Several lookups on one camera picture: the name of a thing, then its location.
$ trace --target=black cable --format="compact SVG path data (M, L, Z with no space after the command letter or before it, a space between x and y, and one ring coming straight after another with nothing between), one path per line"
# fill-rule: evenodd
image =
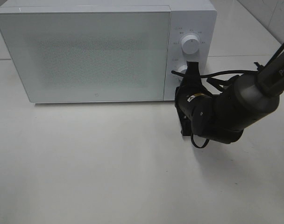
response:
M215 76L225 75L225 74L244 74L244 73L247 73L249 75L256 75L258 73L258 71L251 71L251 70L219 71L219 72L216 72L216 73L200 76L200 78L212 78L212 77L215 77Z
M174 75L184 77L184 78L190 77L189 75L186 75L186 74L180 73L178 71L174 71L174 70L172 70L171 73L174 74ZM202 75L202 76L200 76L200 78L212 78L212 77L215 77L215 76L225 75L225 74L244 74L244 73L247 73L247 74L250 74L250 75L256 75L256 74L258 74L258 71L251 71L251 70L219 71L219 72L208 74L208 75Z
M192 141L192 144L196 147L196 148L204 148L207 146L208 142L209 142L209 139L206 139L206 141L203 143L203 146L198 146L195 141L194 141L194 134L191 135L191 141Z
M284 50L284 43L280 46L280 48L276 51L276 53L272 56L272 58L268 61L268 63L265 65L268 66L269 64L271 64L280 54L281 52Z

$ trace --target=timer knob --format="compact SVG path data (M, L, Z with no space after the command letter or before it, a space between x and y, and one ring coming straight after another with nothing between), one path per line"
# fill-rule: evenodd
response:
M185 74L185 71L187 71L188 66L187 65L182 65L178 68L178 72Z
M187 71L188 66L187 65L182 65L178 68L178 72L185 74L185 71ZM178 76L177 79L181 82L183 80L182 77Z
M187 34L181 39L181 47L187 55L192 55L199 50L200 39L196 34Z

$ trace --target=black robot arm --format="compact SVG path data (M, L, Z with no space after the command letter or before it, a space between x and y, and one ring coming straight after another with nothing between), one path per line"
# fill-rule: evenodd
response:
M244 70L243 75L227 81L212 78L215 74L201 76L197 62L187 62L185 74L172 71L183 77L175 93L182 135L191 136L193 145L198 148L205 147L209 140L229 144L237 141L246 127L274 112L279 105L279 95L284 91L284 52L279 54L265 67L258 65L258 71ZM210 93L202 85L204 77L222 93ZM206 138L203 146L195 144L194 135Z

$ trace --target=white tiled wall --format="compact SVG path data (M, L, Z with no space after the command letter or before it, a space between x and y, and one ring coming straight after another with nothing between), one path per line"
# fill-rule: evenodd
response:
M284 41L284 0L239 0L281 43Z

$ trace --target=white knob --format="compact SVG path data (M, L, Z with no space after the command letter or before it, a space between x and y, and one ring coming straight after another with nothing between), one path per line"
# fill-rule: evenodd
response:
M185 74L185 71L187 71L188 66L187 65L182 65L178 68L178 72Z
M181 39L181 47L187 55L192 55L199 50L200 39L195 34L187 34Z
M177 72L185 74L185 71L187 71L187 68L188 68L187 65L182 65L178 68ZM177 78L178 78L179 82L181 82L183 80L183 78L180 77L180 76L178 76Z

